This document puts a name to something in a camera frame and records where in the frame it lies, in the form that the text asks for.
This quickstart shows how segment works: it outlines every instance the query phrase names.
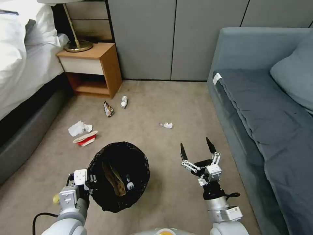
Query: lamp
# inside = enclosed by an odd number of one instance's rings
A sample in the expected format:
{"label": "lamp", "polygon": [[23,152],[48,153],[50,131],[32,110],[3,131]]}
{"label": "lamp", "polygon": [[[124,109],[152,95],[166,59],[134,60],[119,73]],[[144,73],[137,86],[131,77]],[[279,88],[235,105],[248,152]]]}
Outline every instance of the lamp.
{"label": "lamp", "polygon": [[58,3],[62,3],[67,19],[69,21],[69,24],[71,26],[72,32],[73,32],[73,36],[74,36],[74,40],[75,40],[75,44],[73,42],[69,42],[68,44],[66,44],[64,46],[64,50],[68,51],[68,52],[82,52],[82,51],[87,51],[90,48],[92,48],[93,44],[92,42],[89,41],[78,41],[77,37],[76,37],[76,33],[75,30],[73,28],[73,24],[71,21],[71,18],[69,17],[68,11],[67,11],[67,7],[66,7],[66,3],[70,3],[70,2],[80,2],[82,0],[37,0],[37,2],[39,3],[46,3],[46,4],[58,4]]}

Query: gray wardrobe door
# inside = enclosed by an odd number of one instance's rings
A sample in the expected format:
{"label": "gray wardrobe door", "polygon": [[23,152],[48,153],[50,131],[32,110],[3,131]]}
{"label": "gray wardrobe door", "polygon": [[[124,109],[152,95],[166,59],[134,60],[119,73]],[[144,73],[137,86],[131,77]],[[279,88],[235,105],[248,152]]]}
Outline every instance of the gray wardrobe door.
{"label": "gray wardrobe door", "polygon": [[248,0],[177,0],[172,80],[207,81],[223,27],[240,26]]}
{"label": "gray wardrobe door", "polygon": [[170,80],[175,0],[109,0],[123,78]]}
{"label": "gray wardrobe door", "polygon": [[242,27],[307,28],[312,16],[312,0],[250,0]]}

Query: red and white paper cup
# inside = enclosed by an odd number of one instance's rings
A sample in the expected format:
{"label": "red and white paper cup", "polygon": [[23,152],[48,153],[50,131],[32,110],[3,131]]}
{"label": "red and white paper cup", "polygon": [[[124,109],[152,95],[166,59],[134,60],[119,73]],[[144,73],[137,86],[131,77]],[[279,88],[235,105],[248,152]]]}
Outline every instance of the red and white paper cup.
{"label": "red and white paper cup", "polygon": [[73,141],[73,143],[84,147],[95,141],[97,133],[98,131],[90,132],[89,134],[78,137],[77,139]]}

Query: small white bottle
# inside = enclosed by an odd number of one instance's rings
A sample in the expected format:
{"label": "small white bottle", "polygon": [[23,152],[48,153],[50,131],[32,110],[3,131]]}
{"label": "small white bottle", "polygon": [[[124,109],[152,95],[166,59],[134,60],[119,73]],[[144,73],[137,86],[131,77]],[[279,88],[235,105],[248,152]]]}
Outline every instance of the small white bottle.
{"label": "small white bottle", "polygon": [[127,96],[122,97],[122,102],[121,102],[122,109],[126,108],[127,100],[128,100]]}

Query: gray bed frame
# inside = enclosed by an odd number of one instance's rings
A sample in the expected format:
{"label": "gray bed frame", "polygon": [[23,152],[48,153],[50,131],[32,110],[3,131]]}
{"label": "gray bed frame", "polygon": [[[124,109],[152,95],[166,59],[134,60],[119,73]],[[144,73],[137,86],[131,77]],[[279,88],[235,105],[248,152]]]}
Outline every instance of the gray bed frame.
{"label": "gray bed frame", "polygon": [[[65,73],[57,77],[67,81]],[[0,185],[32,155],[70,95],[67,83],[60,83],[46,102],[0,147]]]}
{"label": "gray bed frame", "polygon": [[223,108],[213,85],[213,73],[220,69],[268,69],[289,56],[311,29],[306,28],[223,28],[220,31],[207,85],[217,116],[262,234],[287,234],[283,216],[270,217],[279,210],[264,173],[251,159],[263,159],[255,142],[248,136],[236,114]]}

